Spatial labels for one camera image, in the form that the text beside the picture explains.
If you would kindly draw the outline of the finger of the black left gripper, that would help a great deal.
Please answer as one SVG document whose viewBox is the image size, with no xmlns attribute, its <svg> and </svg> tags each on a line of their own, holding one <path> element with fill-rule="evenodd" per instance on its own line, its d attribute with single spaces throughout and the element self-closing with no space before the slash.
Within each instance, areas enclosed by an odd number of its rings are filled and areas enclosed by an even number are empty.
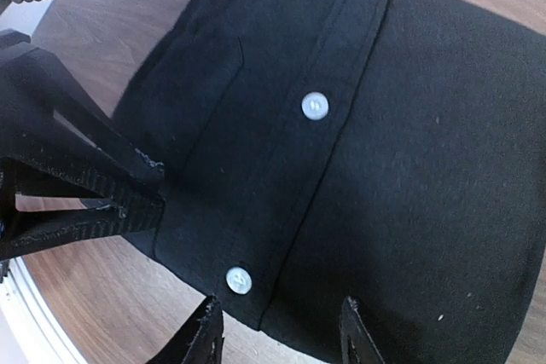
<svg viewBox="0 0 546 364">
<path fill-rule="evenodd" d="M 15 195 L 40 188 L 74 187 L 109 203 L 70 211 L 19 211 Z M 1 259 L 25 256 L 76 241 L 147 231 L 157 228 L 165 201 L 138 181 L 119 172 L 90 165 L 67 172 L 45 172 L 20 161 L 1 159 Z"/>
<path fill-rule="evenodd" d="M 153 188 L 165 179 L 164 165 L 152 160 L 115 129 L 112 120 L 68 71 L 47 50 L 34 45 L 12 45 L 1 51 L 1 70 L 15 88 L 49 113 L 57 112 L 100 159 L 116 165 L 124 175 Z"/>
</svg>

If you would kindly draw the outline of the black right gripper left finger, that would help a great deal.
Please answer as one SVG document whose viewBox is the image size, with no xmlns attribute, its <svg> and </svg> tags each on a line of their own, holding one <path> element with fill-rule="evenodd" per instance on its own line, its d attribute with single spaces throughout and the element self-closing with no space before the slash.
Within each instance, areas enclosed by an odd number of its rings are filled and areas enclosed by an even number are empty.
<svg viewBox="0 0 546 364">
<path fill-rule="evenodd" d="M 224 318 L 215 296 L 206 297 L 151 364 L 220 364 L 224 346 Z"/>
</svg>

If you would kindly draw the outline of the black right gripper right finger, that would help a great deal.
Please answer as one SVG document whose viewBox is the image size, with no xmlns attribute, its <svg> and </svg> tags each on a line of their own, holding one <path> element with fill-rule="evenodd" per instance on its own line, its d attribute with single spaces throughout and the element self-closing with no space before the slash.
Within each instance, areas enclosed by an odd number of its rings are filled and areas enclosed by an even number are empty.
<svg viewBox="0 0 546 364">
<path fill-rule="evenodd" d="M 347 297 L 340 314 L 340 347 L 342 362 L 383 364 L 386 362 L 376 343 L 378 323 L 354 297 Z"/>
</svg>

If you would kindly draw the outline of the black long sleeve shirt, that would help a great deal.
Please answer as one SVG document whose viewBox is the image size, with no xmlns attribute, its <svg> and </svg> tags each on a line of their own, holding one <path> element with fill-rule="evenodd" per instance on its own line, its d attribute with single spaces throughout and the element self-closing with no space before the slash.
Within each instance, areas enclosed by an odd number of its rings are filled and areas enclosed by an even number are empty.
<svg viewBox="0 0 546 364">
<path fill-rule="evenodd" d="M 545 247 L 545 38 L 461 0 L 189 0 L 114 123 L 166 168 L 141 253 L 341 360 L 503 363 Z"/>
</svg>

